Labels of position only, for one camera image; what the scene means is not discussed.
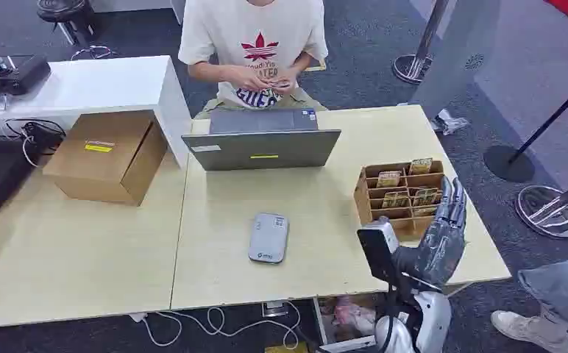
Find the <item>person's left hand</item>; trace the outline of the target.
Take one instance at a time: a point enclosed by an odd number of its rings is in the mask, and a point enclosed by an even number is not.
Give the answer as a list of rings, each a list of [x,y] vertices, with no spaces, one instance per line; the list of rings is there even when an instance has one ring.
[[[280,95],[290,95],[297,87],[297,77],[299,72],[294,68],[281,70],[278,76],[274,76],[265,81],[273,92]]]

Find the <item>person's right hand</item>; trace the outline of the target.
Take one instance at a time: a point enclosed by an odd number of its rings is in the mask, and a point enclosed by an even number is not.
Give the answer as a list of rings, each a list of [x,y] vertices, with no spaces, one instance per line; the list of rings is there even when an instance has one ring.
[[[261,92],[271,88],[270,83],[264,82],[252,68],[246,66],[226,65],[223,76],[224,81],[244,90]]]

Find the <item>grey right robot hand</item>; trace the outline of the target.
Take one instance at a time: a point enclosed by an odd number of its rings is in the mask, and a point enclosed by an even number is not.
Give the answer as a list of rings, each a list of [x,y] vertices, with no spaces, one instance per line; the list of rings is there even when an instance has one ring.
[[[393,253],[397,271],[430,285],[443,287],[464,253],[466,193],[456,177],[442,179],[442,198],[436,215],[415,248],[400,246]]]

